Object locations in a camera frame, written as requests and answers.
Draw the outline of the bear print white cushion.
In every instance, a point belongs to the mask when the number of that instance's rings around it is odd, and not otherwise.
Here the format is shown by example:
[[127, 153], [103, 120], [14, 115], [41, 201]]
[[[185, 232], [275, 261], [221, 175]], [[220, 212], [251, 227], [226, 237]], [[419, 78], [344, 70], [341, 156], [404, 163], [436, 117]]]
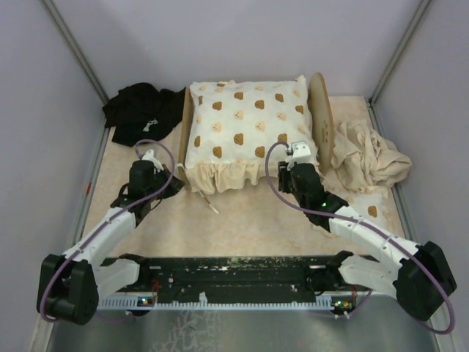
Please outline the bear print white cushion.
[[255, 186], [286, 158], [278, 141], [304, 141], [318, 166], [306, 78], [291, 81], [194, 82], [193, 117], [183, 161], [190, 190], [203, 194]]

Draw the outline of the wooden pet bed frame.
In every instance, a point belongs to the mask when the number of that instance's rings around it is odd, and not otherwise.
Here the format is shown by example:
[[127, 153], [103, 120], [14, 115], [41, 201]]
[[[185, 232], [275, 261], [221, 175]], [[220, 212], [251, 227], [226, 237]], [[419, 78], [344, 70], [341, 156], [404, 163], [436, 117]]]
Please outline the wooden pet bed frame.
[[[332, 168], [331, 159], [334, 148], [333, 114], [323, 74], [312, 75], [308, 88], [308, 108], [312, 115], [311, 135], [318, 148], [317, 160], [319, 170], [326, 175]], [[178, 162], [185, 165], [191, 125], [193, 121], [194, 102], [189, 87], [185, 88], [182, 112], [180, 146]]]

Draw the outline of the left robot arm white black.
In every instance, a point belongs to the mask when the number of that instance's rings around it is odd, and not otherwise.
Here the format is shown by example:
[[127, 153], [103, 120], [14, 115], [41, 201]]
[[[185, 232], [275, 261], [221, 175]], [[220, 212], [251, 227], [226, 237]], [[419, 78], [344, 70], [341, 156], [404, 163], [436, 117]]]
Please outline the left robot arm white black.
[[138, 291], [152, 283], [144, 257], [125, 254], [110, 265], [103, 262], [152, 211], [152, 203], [175, 196], [184, 182], [153, 159], [133, 162], [129, 181], [119, 190], [103, 219], [61, 255], [49, 254], [41, 263], [37, 312], [53, 323], [88, 323], [98, 304], [118, 290]]

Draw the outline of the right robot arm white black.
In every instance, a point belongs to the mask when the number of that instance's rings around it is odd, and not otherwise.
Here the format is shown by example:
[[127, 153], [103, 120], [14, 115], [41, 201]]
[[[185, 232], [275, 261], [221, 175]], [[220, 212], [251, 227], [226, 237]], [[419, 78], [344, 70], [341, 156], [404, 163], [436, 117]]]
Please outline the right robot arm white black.
[[278, 197], [291, 194], [288, 206], [314, 225], [363, 247], [370, 258], [342, 251], [329, 263], [328, 284], [336, 290], [360, 285], [397, 301], [411, 317], [429, 320], [449, 304], [457, 284], [443, 250], [401, 238], [362, 217], [347, 201], [326, 191], [311, 164], [278, 163]]

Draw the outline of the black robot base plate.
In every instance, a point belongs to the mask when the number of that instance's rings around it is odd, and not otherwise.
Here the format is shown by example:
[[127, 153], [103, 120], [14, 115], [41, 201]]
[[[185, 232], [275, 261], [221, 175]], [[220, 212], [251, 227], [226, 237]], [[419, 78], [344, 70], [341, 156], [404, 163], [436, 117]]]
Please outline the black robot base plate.
[[331, 256], [149, 257], [139, 260], [143, 276], [120, 293], [155, 293], [165, 302], [195, 299], [205, 292], [216, 301], [279, 301], [350, 292], [353, 286], [332, 272]]

